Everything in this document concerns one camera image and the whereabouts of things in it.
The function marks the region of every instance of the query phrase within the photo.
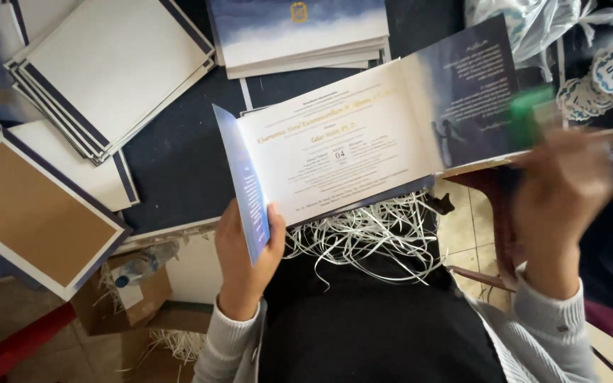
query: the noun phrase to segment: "plastic water bottle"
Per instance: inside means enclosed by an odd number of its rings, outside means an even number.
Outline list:
[[[178,250],[177,240],[160,243],[145,249],[139,257],[122,266],[120,276],[115,279],[115,286],[123,288],[126,285],[138,285],[142,280],[164,267],[168,260],[176,256]]]

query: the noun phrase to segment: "green object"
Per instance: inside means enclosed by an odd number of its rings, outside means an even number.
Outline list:
[[[535,109],[554,100],[551,87],[540,87],[520,92],[510,101],[510,124],[507,135],[510,149],[530,149],[541,140],[541,132],[535,118]]]

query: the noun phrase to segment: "red chair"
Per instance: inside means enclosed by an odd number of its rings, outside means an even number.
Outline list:
[[[503,192],[498,170],[493,168],[477,170],[448,177],[446,180],[479,190],[488,198],[493,209],[493,231],[498,275],[482,274],[456,266],[448,266],[448,269],[453,270],[455,274],[463,275],[486,285],[515,292],[517,288],[515,267],[524,262],[525,259],[516,245],[517,240],[512,214],[510,213],[509,198]],[[585,309],[586,321],[613,337],[613,309],[589,300],[585,300]],[[613,363],[609,362],[595,349],[593,350],[613,370]]]
[[[77,318],[70,302],[0,342],[0,378]]]

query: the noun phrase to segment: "sleeve cuff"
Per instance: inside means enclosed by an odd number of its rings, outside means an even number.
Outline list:
[[[217,307],[215,300],[215,309],[207,330],[206,342],[218,357],[234,359],[242,356],[245,345],[257,323],[260,304],[257,305],[254,317],[245,322],[239,322],[226,317]]]
[[[563,344],[584,335],[586,314],[583,303],[583,282],[576,294],[565,300],[543,295],[523,278],[526,264],[517,267],[519,286],[512,305],[515,317],[527,329],[541,337]]]

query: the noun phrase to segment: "open invitation booklet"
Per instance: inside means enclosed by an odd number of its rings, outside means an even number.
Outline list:
[[[252,262],[269,237],[269,202],[295,225],[520,150],[507,136],[517,90],[498,16],[241,118],[214,105]]]

